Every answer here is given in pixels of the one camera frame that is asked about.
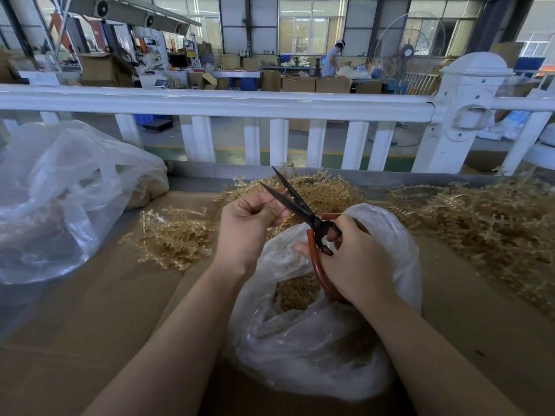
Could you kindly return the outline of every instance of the red scissor handle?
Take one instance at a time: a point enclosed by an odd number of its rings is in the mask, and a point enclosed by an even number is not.
[[[341,216],[341,213],[325,213],[320,216],[322,220],[336,220],[337,217]],[[368,229],[364,227],[362,223],[360,223],[357,219],[353,219],[357,225],[357,227],[370,234]],[[316,274],[316,278],[320,282],[323,290],[330,294],[330,296],[340,303],[344,303],[346,305],[350,305],[351,303],[346,300],[341,293],[337,290],[335,285],[331,282],[328,278],[326,272],[323,270],[322,261],[320,260],[319,255],[319,248],[316,246],[316,238],[314,235],[314,230],[309,229],[306,231],[309,241],[309,249],[310,249],[310,259],[312,260],[312,267],[314,269],[314,274]],[[336,241],[337,249],[341,247],[341,243]],[[326,246],[323,250],[323,253],[329,256],[332,256],[334,253]]]

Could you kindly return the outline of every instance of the person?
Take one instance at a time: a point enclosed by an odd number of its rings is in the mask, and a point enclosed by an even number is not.
[[[343,51],[345,47],[345,41],[340,39],[337,41],[335,46],[330,49],[330,52],[326,55],[326,61],[323,63],[322,77],[332,76],[335,77],[339,71],[339,60],[338,55]]]
[[[289,211],[268,192],[221,213],[214,261],[164,324],[85,410],[93,415],[195,415],[235,300],[254,274],[267,228]],[[383,341],[419,415],[522,415],[395,292],[384,247],[354,220],[336,220],[343,244],[323,267]],[[308,244],[295,250],[309,257]]]

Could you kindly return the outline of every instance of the person's left hand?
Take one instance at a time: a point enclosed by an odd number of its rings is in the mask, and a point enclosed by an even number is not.
[[[229,203],[221,211],[214,264],[246,281],[256,270],[256,261],[266,243],[266,230],[281,224],[290,214],[267,191],[248,194]]]

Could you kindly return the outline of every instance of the person's right hand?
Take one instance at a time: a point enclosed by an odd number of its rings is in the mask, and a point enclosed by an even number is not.
[[[389,252],[374,237],[360,230],[351,216],[343,214],[335,224],[342,231],[339,239],[343,239],[341,247],[331,257],[320,251],[318,253],[323,269],[339,292],[358,309],[369,301],[376,303],[395,298],[393,263]],[[333,230],[328,234],[329,241],[335,237],[331,232]],[[306,242],[297,242],[293,247],[310,259]]]

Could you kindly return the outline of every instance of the hand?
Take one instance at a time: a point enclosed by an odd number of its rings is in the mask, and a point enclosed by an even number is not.
[[[229,203],[221,211],[214,264],[246,281],[256,270],[256,261],[266,243],[266,230],[280,225],[289,215],[289,210],[267,191]]]
[[[339,292],[355,307],[395,298],[393,263],[387,250],[374,237],[358,229],[349,215],[335,221],[342,235],[330,230],[329,241],[343,241],[333,256],[318,251],[323,269]],[[310,258],[309,245],[297,242],[295,251]]]

